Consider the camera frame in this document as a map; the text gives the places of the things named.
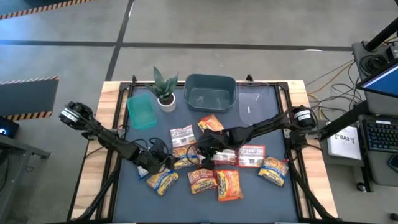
computer monitor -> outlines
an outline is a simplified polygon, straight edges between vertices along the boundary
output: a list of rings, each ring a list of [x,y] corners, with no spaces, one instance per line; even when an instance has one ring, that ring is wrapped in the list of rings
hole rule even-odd
[[[356,88],[398,98],[398,59],[362,80]]]

potted plant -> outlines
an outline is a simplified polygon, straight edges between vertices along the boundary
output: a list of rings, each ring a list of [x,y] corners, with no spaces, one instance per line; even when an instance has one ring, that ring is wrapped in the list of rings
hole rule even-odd
[[[175,95],[173,91],[177,86],[178,74],[165,81],[162,74],[160,74],[159,70],[154,66],[154,78],[155,85],[150,86],[146,84],[145,86],[157,97],[157,102],[162,111],[173,111],[175,109]]]

keyboard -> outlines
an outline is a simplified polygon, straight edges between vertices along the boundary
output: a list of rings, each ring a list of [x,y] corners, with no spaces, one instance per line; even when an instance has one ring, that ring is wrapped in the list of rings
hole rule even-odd
[[[360,122],[368,149],[398,153],[398,119],[365,117]]]

wheel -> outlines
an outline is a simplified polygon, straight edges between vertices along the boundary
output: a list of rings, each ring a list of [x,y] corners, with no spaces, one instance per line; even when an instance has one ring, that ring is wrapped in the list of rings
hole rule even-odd
[[[394,221],[398,221],[398,214],[391,213],[391,214],[390,214],[390,219],[391,219],[391,220],[394,220]]]
[[[356,188],[360,191],[360,192],[364,192],[366,193],[366,187],[364,183],[357,183],[356,184]]]

monitor screen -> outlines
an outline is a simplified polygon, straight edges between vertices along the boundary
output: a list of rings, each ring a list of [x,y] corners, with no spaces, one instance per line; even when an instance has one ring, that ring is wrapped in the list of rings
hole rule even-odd
[[[360,83],[360,89],[398,97],[398,63]]]

